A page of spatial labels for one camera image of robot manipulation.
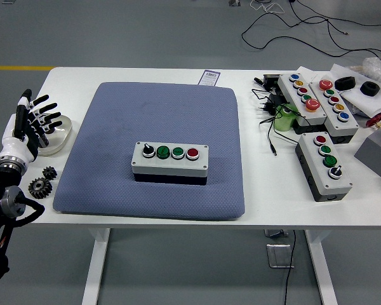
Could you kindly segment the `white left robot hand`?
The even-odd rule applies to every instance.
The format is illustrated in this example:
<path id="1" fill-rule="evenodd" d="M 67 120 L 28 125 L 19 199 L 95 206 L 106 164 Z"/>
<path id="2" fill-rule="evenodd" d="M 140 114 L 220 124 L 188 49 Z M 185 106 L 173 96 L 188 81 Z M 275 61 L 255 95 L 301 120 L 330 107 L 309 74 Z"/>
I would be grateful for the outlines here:
<path id="1" fill-rule="evenodd" d="M 33 100 L 30 89 L 22 93 L 16 113 L 11 115 L 3 133 L 0 167 L 26 171 L 37 158 L 39 149 L 49 146 L 47 135 L 62 122 L 59 120 L 60 112 L 50 112 L 56 108 L 56 103 L 38 107 L 48 99 L 48 95 L 43 95 Z"/>

